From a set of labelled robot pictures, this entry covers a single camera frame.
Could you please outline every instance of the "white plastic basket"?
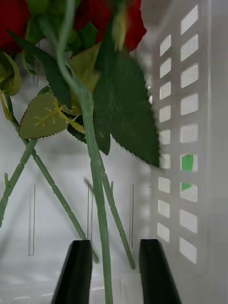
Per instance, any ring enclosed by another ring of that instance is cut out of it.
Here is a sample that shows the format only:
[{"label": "white plastic basket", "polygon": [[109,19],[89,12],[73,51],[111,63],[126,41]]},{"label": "white plastic basket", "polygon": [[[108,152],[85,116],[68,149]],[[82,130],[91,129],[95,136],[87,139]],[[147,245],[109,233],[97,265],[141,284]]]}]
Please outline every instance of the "white plastic basket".
[{"label": "white plastic basket", "polygon": [[[104,164],[134,257],[141,238],[159,238],[183,304],[226,304],[228,2],[173,0],[167,10],[165,2],[142,2],[148,33],[136,54],[162,132],[164,170],[150,169],[114,141]],[[44,86],[40,80],[31,88],[25,78],[13,99],[18,119]],[[11,176],[24,145],[2,111],[0,130],[1,195],[4,172]],[[36,150],[101,257],[96,206],[84,184],[91,179],[86,146],[60,133],[39,140]],[[181,170],[185,155],[194,156],[190,172]],[[182,182],[192,186],[181,191]],[[106,209],[114,303],[143,304],[139,269],[130,270]],[[77,233],[30,159],[0,229],[0,303],[50,303],[73,239]],[[105,303],[101,264],[93,268],[90,302]]]}]

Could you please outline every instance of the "red rose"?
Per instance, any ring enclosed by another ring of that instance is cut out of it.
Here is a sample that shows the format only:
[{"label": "red rose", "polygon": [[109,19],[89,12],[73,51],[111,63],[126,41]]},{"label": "red rose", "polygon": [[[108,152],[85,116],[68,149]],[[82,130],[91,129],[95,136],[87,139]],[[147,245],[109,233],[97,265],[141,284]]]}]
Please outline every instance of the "red rose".
[{"label": "red rose", "polygon": [[[141,17],[141,0],[130,0],[128,6],[128,31],[125,38],[125,46],[128,51],[137,48],[146,33]],[[104,36],[111,12],[106,0],[81,0],[76,10],[74,28],[82,29],[92,23],[98,30],[96,42],[101,41]]]},{"label": "red rose", "polygon": [[7,30],[25,38],[29,9],[26,0],[0,0],[0,49],[20,52]]}]

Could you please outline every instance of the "rectangular opening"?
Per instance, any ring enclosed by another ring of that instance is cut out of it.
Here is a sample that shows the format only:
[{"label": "rectangular opening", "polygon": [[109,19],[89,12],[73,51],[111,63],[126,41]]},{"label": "rectangular opening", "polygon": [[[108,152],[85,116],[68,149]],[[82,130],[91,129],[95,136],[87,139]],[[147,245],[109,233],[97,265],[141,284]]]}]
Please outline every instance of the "rectangular opening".
[{"label": "rectangular opening", "polygon": [[161,144],[170,144],[170,141],[171,141],[171,131],[170,130],[161,131],[159,134],[160,134],[160,143]]},{"label": "rectangular opening", "polygon": [[180,252],[186,258],[188,258],[191,262],[196,264],[196,262],[197,262],[197,249],[192,244],[190,244],[189,242],[184,240],[183,238],[180,238]]},{"label": "rectangular opening", "polygon": [[183,35],[198,19],[198,6],[194,7],[193,10],[181,21],[180,33]]},{"label": "rectangular opening", "polygon": [[160,56],[162,56],[171,47],[171,35],[166,37],[160,45]]},{"label": "rectangular opening", "polygon": [[181,87],[184,88],[189,86],[193,82],[197,81],[199,78],[198,64],[195,64],[181,74]]},{"label": "rectangular opening", "polygon": [[160,87],[160,100],[170,95],[171,95],[171,82],[169,81]]},{"label": "rectangular opening", "polygon": [[159,190],[166,192],[166,193],[170,193],[170,180],[169,179],[165,179],[163,177],[159,178]]},{"label": "rectangular opening", "polygon": [[171,58],[168,58],[161,66],[160,66],[160,78],[164,77],[168,72],[171,71]]},{"label": "rectangular opening", "polygon": [[191,213],[180,210],[180,225],[197,233],[197,217]]},{"label": "rectangular opening", "polygon": [[192,37],[189,41],[187,41],[184,45],[182,45],[180,50],[180,59],[184,61],[189,56],[194,54],[198,50],[198,35]]},{"label": "rectangular opening", "polygon": [[180,156],[180,167],[183,172],[198,171],[198,156],[195,154],[185,154]]},{"label": "rectangular opening", "polygon": [[181,182],[180,183],[180,197],[185,200],[197,202],[198,187],[194,184]]},{"label": "rectangular opening", "polygon": [[160,123],[163,123],[167,120],[171,119],[171,106],[168,105],[159,111],[159,121]]},{"label": "rectangular opening", "polygon": [[165,227],[163,224],[158,223],[158,236],[163,238],[166,242],[170,241],[170,230]]},{"label": "rectangular opening", "polygon": [[171,158],[169,154],[162,154],[161,156],[161,167],[164,169],[171,168]]},{"label": "rectangular opening", "polygon": [[198,140],[198,125],[184,125],[180,129],[180,142],[182,143],[193,143]]},{"label": "rectangular opening", "polygon": [[170,217],[170,205],[163,200],[158,200],[158,212],[166,218]]},{"label": "rectangular opening", "polygon": [[198,110],[198,94],[183,98],[180,104],[180,114],[186,115]]}]

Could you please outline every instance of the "thorn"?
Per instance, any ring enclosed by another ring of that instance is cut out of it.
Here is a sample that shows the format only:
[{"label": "thorn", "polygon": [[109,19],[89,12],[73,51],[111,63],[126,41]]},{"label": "thorn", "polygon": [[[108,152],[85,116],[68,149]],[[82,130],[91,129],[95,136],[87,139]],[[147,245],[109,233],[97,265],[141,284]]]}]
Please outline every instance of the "thorn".
[{"label": "thorn", "polygon": [[9,183],[8,174],[5,173],[5,174],[4,174],[4,177],[5,177],[5,185],[6,185],[6,187],[7,187],[7,186],[8,186],[8,183]]}]

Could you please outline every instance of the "green stem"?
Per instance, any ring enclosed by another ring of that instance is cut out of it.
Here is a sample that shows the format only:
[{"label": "green stem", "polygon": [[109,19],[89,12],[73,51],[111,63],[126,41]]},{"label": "green stem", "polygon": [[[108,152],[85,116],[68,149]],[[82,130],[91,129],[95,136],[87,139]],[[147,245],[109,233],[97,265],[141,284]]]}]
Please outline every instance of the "green stem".
[{"label": "green stem", "polygon": [[3,193],[3,197],[0,200],[0,227],[2,225],[2,221],[4,218],[4,213],[6,210],[6,206],[9,200],[9,197],[11,193],[13,192],[13,189],[16,185],[16,183],[19,180],[20,175],[22,174],[25,164],[27,163],[30,155],[32,154],[33,149],[35,148],[35,145],[37,144],[38,139],[32,139],[30,140],[29,144],[27,145],[21,159],[20,163],[17,165],[11,179],[8,181],[5,191]]},{"label": "green stem", "polygon": [[118,213],[118,211],[116,209],[116,206],[115,206],[113,191],[112,191],[112,188],[110,187],[107,174],[105,173],[105,168],[102,170],[102,181],[103,181],[104,190],[105,190],[105,193],[106,193],[106,196],[107,196],[107,199],[108,199],[108,203],[109,203],[109,206],[110,206],[110,209],[111,209],[111,213],[113,215],[113,218],[115,220],[115,224],[116,224],[117,229],[119,231],[119,234],[120,234],[120,237],[121,237],[121,240],[122,240],[122,243],[123,243],[123,247],[126,251],[131,269],[135,269],[134,258],[132,256],[132,252],[130,250],[130,247],[129,247],[129,244],[128,244],[128,241],[127,241],[127,236],[126,236],[126,233],[124,231],[119,213]]},{"label": "green stem", "polygon": [[85,86],[76,78],[72,78],[69,74],[64,60],[64,50],[67,44],[68,32],[73,25],[73,18],[75,12],[75,1],[67,0],[66,13],[62,28],[60,31],[60,40],[57,49],[57,61],[62,75],[67,79],[71,89],[76,92],[81,101],[83,122],[85,128],[85,136],[88,147],[89,157],[91,159],[91,173],[94,184],[95,199],[97,202],[97,214],[102,244],[103,257],[103,274],[104,274],[104,290],[106,304],[113,304],[112,280],[111,280],[111,261],[108,241],[108,227],[105,211],[105,198],[103,193],[103,185],[100,173],[101,157],[98,149],[95,132],[93,126],[93,100],[91,94],[87,91]]},{"label": "green stem", "polygon": [[[6,99],[6,103],[7,103],[7,107],[8,107],[9,113],[10,113],[11,118],[12,118],[11,123],[15,127],[15,130],[17,131],[17,133],[19,134],[19,123],[16,120],[16,118],[14,116],[14,113],[13,113],[13,107],[12,107],[11,98],[9,96],[5,96],[5,99]],[[24,139],[24,138],[21,138],[21,140],[24,142],[24,144],[26,146],[29,144],[29,140]],[[78,220],[76,219],[75,215],[71,211],[71,208],[70,208],[68,202],[66,201],[66,199],[62,195],[61,191],[59,190],[59,188],[55,184],[55,182],[54,182],[53,178],[51,177],[50,173],[48,172],[46,166],[44,165],[44,163],[41,160],[41,158],[37,155],[37,153],[36,153],[35,150],[32,151],[32,157],[33,157],[35,163],[37,164],[37,166],[39,167],[40,171],[43,173],[45,179],[47,180],[47,182],[51,186],[54,194],[57,196],[57,198],[60,201],[61,205],[63,206],[64,210],[68,214],[68,216],[69,216],[72,224],[74,225],[76,231],[78,232],[79,236],[82,239],[87,239],[84,231],[82,230],[82,228],[81,228],[81,226],[80,226],[80,224],[78,222]],[[96,255],[96,253],[95,253],[94,250],[93,250],[93,258],[94,258],[94,261],[96,263],[99,262],[98,256]]]}]

